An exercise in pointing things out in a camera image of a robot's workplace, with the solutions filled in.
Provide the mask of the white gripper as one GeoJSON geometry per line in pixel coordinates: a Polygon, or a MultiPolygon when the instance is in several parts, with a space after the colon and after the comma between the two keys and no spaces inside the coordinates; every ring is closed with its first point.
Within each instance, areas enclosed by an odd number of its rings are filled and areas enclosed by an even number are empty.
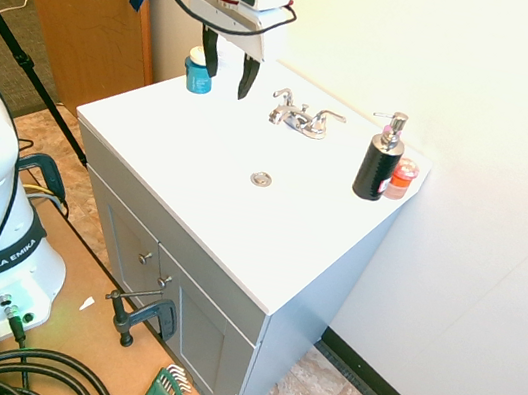
{"type": "Polygon", "coordinates": [[[189,0],[189,9],[211,24],[202,26],[205,66],[215,77],[218,34],[245,51],[237,99],[243,100],[254,84],[261,64],[267,62],[278,0],[189,0]]]}

